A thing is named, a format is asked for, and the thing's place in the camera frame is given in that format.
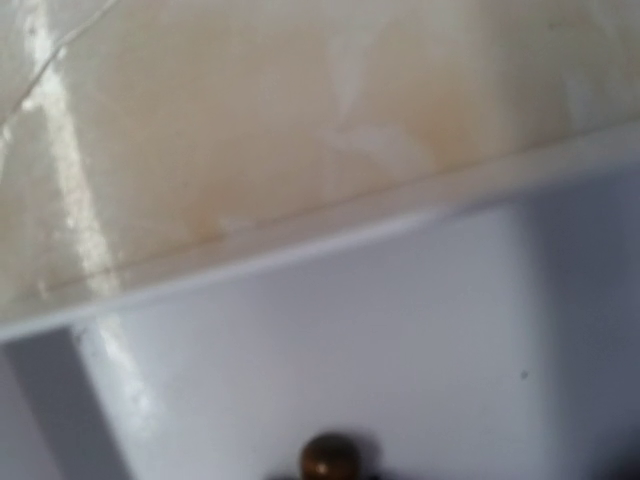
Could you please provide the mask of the white plastic tray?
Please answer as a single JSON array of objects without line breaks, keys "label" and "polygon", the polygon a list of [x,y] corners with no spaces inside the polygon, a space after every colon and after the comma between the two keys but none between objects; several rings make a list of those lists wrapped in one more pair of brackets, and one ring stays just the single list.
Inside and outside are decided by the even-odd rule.
[{"label": "white plastic tray", "polygon": [[639,475],[639,125],[9,304],[5,479]]}]

